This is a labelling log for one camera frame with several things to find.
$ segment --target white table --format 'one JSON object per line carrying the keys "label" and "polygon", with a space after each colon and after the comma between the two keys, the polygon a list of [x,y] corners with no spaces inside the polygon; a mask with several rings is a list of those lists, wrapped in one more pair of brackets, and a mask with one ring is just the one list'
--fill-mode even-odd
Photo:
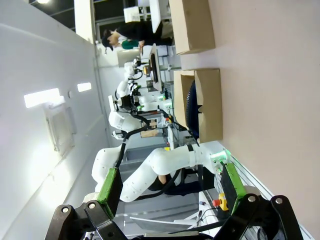
{"label": "white table", "polygon": [[[201,221],[199,223],[199,226],[205,226],[205,225],[208,225],[208,224],[213,224],[213,223],[216,223],[218,222],[218,218],[215,216],[216,214],[214,213],[214,211],[211,209],[211,210],[208,210],[210,209],[210,203],[209,201],[207,200],[205,194],[203,191],[199,192],[199,202],[202,201],[202,202],[205,202],[206,205],[200,205],[199,204],[199,211],[202,211],[202,214],[204,214],[204,216],[202,217],[203,221]],[[207,234],[207,235],[210,235],[211,237],[214,237],[220,230],[221,227],[217,227],[217,228],[214,228],[214,229],[210,229],[210,230],[207,230],[207,231],[203,231],[202,233],[203,234]]]}
{"label": "white table", "polygon": [[152,31],[155,33],[161,22],[160,5],[159,0],[149,0]]}
{"label": "white table", "polygon": [[155,67],[156,67],[156,74],[158,82],[153,81],[153,87],[157,89],[158,91],[162,92],[162,82],[161,82],[161,74],[160,74],[160,66],[159,66],[159,56],[157,52],[157,46],[156,44],[153,44],[150,56],[151,54],[154,54],[155,56]]}
{"label": "white table", "polygon": [[167,16],[169,4],[168,0],[149,0],[152,30],[155,33],[161,23],[161,16]]}

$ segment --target green shirt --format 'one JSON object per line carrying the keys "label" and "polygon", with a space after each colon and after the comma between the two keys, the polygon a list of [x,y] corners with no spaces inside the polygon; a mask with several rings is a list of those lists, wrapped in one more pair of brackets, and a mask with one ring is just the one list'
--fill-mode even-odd
{"label": "green shirt", "polygon": [[137,40],[125,40],[122,42],[121,44],[123,49],[133,49],[134,47],[138,47],[139,46],[139,41]]}

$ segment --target screw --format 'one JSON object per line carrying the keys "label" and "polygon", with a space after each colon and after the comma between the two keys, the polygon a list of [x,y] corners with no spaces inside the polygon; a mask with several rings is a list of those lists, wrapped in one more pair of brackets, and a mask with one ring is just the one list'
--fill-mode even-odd
{"label": "screw", "polygon": [[88,207],[89,207],[90,209],[94,209],[95,206],[96,206],[96,205],[95,205],[94,203],[90,203]]}
{"label": "screw", "polygon": [[256,200],[256,198],[254,196],[250,196],[248,197],[248,200],[250,203],[253,203]]}
{"label": "screw", "polygon": [[279,198],[277,198],[277,199],[275,200],[275,202],[276,202],[277,204],[282,204],[282,199],[279,197]]}
{"label": "screw", "polygon": [[69,211],[69,209],[67,207],[62,208],[63,213],[67,213],[68,211]]}

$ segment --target person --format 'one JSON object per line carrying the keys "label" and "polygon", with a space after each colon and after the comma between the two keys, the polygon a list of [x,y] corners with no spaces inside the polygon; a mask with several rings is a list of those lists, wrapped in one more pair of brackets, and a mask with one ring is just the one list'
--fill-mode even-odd
{"label": "person", "polygon": [[133,49],[139,47],[141,50],[146,45],[156,44],[157,46],[171,46],[173,38],[172,26],[166,22],[160,22],[157,30],[153,33],[151,21],[131,21],[127,22],[116,30],[104,30],[101,42],[105,48],[112,51],[116,47]]}
{"label": "person", "polygon": [[[189,174],[195,174],[197,171],[190,169],[190,168],[184,168],[182,171],[182,178],[185,179],[187,177],[187,175]],[[159,175],[155,181],[151,184],[150,187],[148,187],[148,189],[150,191],[160,191],[161,189],[163,189],[168,182],[171,180],[171,176],[170,174],[168,175]],[[184,181],[182,183],[180,183],[179,185],[175,185],[173,184],[171,187],[169,187],[168,190],[166,190],[164,192],[164,194],[166,195],[181,195],[181,196],[185,196],[187,194],[193,194],[193,193],[199,193],[202,191],[202,188],[200,186],[200,183],[198,181],[193,181],[193,182],[189,182],[189,183],[184,183]]]}

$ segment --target beige floor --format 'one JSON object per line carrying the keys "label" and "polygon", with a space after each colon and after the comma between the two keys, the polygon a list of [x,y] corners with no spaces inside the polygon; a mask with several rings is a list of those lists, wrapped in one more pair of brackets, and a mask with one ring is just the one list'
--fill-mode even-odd
{"label": "beige floor", "polygon": [[222,144],[320,238],[320,1],[209,0],[221,69]]}

